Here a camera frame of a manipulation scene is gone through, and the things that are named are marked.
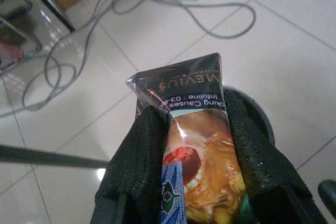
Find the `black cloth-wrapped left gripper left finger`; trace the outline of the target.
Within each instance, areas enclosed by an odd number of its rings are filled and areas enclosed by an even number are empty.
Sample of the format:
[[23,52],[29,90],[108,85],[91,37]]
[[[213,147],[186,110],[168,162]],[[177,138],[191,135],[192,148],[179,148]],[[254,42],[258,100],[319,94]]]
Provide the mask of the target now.
[[135,119],[106,168],[91,223],[158,223],[167,132],[156,108]]

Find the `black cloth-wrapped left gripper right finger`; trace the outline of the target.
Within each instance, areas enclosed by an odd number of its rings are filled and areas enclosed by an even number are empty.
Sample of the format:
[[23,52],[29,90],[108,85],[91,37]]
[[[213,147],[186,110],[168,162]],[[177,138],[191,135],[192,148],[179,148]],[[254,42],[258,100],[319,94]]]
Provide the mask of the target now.
[[224,89],[224,99],[247,195],[259,222],[327,223],[292,163],[276,148],[261,106],[237,89]]

